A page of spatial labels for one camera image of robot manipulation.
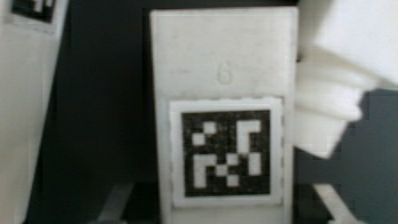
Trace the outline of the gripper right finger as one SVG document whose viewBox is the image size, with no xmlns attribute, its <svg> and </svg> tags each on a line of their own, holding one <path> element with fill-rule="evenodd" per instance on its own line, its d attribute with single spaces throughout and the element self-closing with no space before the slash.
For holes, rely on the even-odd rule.
<svg viewBox="0 0 398 224">
<path fill-rule="evenodd" d="M 314 188 L 333 216 L 328 224 L 369 224 L 356 218 L 333 185 L 315 184 Z"/>
</svg>

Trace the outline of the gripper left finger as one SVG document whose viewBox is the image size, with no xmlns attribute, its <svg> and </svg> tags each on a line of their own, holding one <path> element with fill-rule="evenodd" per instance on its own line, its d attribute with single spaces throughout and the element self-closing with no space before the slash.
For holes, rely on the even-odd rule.
<svg viewBox="0 0 398 224">
<path fill-rule="evenodd" d="M 118 184 L 113 187 L 95 224 L 129 224 L 127 220 L 123 219 L 123 213 L 129 205 L 134 187 L 136 185 L 132 183 Z"/>
</svg>

